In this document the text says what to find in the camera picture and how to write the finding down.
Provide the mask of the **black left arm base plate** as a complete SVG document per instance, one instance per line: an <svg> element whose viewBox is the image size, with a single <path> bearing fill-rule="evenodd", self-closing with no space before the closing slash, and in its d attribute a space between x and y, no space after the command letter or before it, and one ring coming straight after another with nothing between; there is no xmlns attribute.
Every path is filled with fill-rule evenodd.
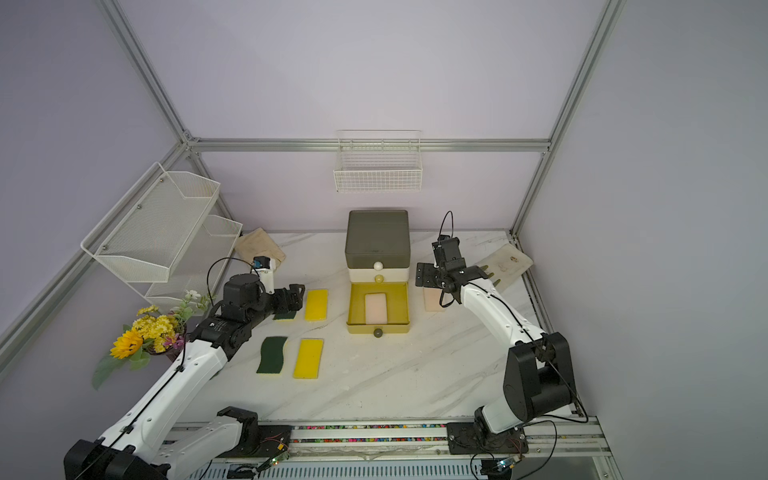
<svg viewBox="0 0 768 480"><path fill-rule="evenodd" d="M234 419L241 426L238 443L221 453L220 458L274 458L288 449L291 425L263 424L256 412L232 406L220 410L217 416Z"/></svg>

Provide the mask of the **green yellow sponge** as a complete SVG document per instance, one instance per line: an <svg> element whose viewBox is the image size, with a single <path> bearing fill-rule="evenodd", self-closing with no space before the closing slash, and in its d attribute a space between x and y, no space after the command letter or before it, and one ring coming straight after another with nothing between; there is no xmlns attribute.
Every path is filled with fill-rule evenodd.
<svg viewBox="0 0 768 480"><path fill-rule="evenodd" d="M286 336L266 337L260 347L260 363L256 370L260 375L278 375L282 372L285 355Z"/></svg>
<svg viewBox="0 0 768 480"><path fill-rule="evenodd" d="M297 315L297 311L288 311L284 313L276 313L273 317L275 321L293 320Z"/></svg>

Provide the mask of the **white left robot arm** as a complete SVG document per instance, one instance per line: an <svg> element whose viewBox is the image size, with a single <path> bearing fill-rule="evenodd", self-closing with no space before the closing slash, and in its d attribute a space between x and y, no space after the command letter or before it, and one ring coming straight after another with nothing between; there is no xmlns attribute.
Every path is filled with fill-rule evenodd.
<svg viewBox="0 0 768 480"><path fill-rule="evenodd" d="M223 298L193 330L181 354L149 391L95 440L64 457L68 479L185 479L221 454L248 456L264 443L257 413L228 406L187 437L164 443L202 388L274 314L302 309L306 288L273 288L272 272L232 276Z"/></svg>

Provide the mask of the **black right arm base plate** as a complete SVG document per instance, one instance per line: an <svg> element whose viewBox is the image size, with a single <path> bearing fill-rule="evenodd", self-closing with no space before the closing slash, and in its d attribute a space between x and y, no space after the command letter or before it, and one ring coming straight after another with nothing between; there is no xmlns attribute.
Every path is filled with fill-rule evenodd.
<svg viewBox="0 0 768 480"><path fill-rule="evenodd" d="M521 429L503 433L482 433L472 422L451 422L446 425L447 444L451 455L527 454L529 445Z"/></svg>

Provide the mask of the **yellow bottom drawer grey knob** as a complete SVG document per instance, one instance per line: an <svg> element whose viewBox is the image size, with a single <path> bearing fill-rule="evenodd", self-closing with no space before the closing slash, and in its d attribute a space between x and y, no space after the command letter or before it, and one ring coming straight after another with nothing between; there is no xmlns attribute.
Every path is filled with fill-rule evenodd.
<svg viewBox="0 0 768 480"><path fill-rule="evenodd" d="M385 293L387 296L388 323L365 323L365 295ZM410 330L408 289L406 283L353 283L350 289L350 305L347 318L350 334L372 335L382 338L387 334L405 334Z"/></svg>

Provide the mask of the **olive white yellow drawer cabinet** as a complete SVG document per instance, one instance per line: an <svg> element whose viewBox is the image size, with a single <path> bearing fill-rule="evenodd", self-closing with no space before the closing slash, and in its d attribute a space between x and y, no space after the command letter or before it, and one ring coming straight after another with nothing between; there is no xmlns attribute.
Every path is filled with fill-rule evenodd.
<svg viewBox="0 0 768 480"><path fill-rule="evenodd" d="M410 269L411 241L406 210L353 210L349 212L346 265L363 258L399 260Z"/></svg>

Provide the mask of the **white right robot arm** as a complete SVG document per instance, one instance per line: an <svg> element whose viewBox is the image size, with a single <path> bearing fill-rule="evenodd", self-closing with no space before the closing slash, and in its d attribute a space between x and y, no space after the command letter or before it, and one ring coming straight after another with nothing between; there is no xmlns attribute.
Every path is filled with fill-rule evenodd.
<svg viewBox="0 0 768 480"><path fill-rule="evenodd" d="M501 281L490 268L469 264L460 240L440 234L432 243L434 261L417 265L415 285L440 292L440 306L458 304L473 313L507 353L501 396L478 409L477 429L501 434L580 402L570 346L504 300Z"/></svg>

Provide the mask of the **pink sponge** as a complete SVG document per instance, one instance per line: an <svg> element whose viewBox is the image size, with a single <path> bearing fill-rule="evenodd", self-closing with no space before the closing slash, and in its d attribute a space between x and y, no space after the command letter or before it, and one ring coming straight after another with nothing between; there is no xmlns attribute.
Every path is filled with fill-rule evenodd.
<svg viewBox="0 0 768 480"><path fill-rule="evenodd" d="M443 291L440 289L423 288L423 303L426 312L442 312L444 308L441 306L441 296Z"/></svg>
<svg viewBox="0 0 768 480"><path fill-rule="evenodd" d="M365 295L365 323L385 325L388 323L387 296L385 293Z"/></svg>

